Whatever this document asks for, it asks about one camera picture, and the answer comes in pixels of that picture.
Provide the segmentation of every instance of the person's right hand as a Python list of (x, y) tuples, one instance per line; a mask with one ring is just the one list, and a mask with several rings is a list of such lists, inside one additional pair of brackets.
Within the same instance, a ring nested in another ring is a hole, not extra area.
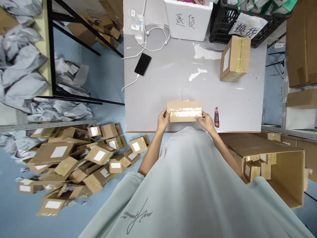
[(211, 118), (211, 116), (209, 116), (208, 113), (205, 113), (204, 111), (202, 112), (202, 114), (205, 116), (205, 119), (203, 119), (202, 117), (196, 117), (197, 121), (201, 124), (201, 126), (208, 131), (209, 134), (214, 134), (217, 133), (216, 129), (215, 129), (215, 124), (213, 119)]

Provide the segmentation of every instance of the black metal frame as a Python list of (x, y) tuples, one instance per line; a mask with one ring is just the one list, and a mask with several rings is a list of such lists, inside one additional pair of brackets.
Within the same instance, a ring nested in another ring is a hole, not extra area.
[(123, 58), (123, 55), (114, 48), (108, 41), (106, 41), (95, 29), (93, 29), (84, 19), (82, 19), (73, 9), (71, 9), (63, 0), (55, 0), (62, 8), (64, 8), (71, 16), (67, 16), (64, 14), (58, 14), (53, 12), (52, 8), (52, 0), (47, 0), (47, 9), (48, 9), (48, 33), (49, 33), (49, 45), (50, 45), (50, 65), (51, 65), (51, 76), (52, 76), (52, 93), (53, 96), (51, 97), (40, 97), (40, 98), (47, 98), (47, 99), (57, 99), (57, 100), (67, 100), (67, 101), (74, 101), (74, 102), (83, 102), (83, 103), (92, 103), (92, 104), (102, 104), (104, 103), (111, 103), (116, 105), (125, 105), (121, 102), (113, 102), (103, 99), (91, 98), (91, 97), (84, 97), (79, 95), (71, 94), (61, 87), (59, 87), (56, 83), (56, 74), (55, 74), (55, 56), (54, 56), (54, 37), (53, 37), (53, 27), (60, 30), (62, 33), (70, 37), (71, 39), (75, 40), (82, 46), (86, 47), (96, 55), (100, 56), (101, 54), (96, 50), (89, 47), (87, 44), (83, 43), (76, 37), (74, 37), (69, 32), (65, 31), (62, 27), (55, 24), (53, 21), (61, 21), (66, 20), (70, 22), (77, 22), (83, 24), (88, 30), (90, 30), (96, 37), (98, 37), (101, 41), (103, 41), (110, 49), (112, 49), (117, 55)]

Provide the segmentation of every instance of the black plastic crate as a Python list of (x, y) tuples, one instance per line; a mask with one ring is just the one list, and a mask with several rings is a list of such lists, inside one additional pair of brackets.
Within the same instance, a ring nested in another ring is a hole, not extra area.
[(240, 11), (238, 6), (227, 4), (227, 0), (219, 0), (214, 4), (210, 18), (210, 42), (228, 44), (232, 34), (229, 35), (231, 28), (238, 19), (240, 13), (249, 16), (261, 17), (268, 21), (263, 29), (251, 40), (251, 47), (257, 48), (268, 38), (287, 18), (292, 14), (274, 14), (267, 16), (260, 13)]

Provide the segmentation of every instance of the handwritten sign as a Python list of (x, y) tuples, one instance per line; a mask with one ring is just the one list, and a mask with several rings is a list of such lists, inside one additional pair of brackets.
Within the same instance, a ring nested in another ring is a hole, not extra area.
[(237, 34), (253, 39), (265, 25), (267, 20), (240, 13), (229, 34)]

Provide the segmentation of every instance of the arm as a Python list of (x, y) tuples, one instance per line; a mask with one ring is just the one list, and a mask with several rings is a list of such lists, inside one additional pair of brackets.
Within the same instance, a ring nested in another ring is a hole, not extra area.
[(158, 116), (158, 128), (154, 134), (151, 145), (144, 156), (144, 159), (140, 165), (138, 173), (146, 176), (156, 161), (159, 159), (159, 150), (162, 144), (162, 138), (165, 129), (169, 123), (169, 116), (171, 112), (164, 109)]
[(226, 145), (220, 138), (218, 132), (216, 131), (214, 121), (212, 120), (211, 116), (209, 116), (208, 113), (202, 113), (205, 116), (205, 119), (202, 119), (202, 117), (197, 117), (197, 121), (210, 134), (212, 140), (215, 143), (216, 148), (219, 150), (220, 154), (228, 163), (228, 165), (235, 171), (235, 173), (242, 179), (242, 181), (246, 183), (243, 172), (239, 168), (238, 163), (235, 161), (235, 159), (227, 149)]

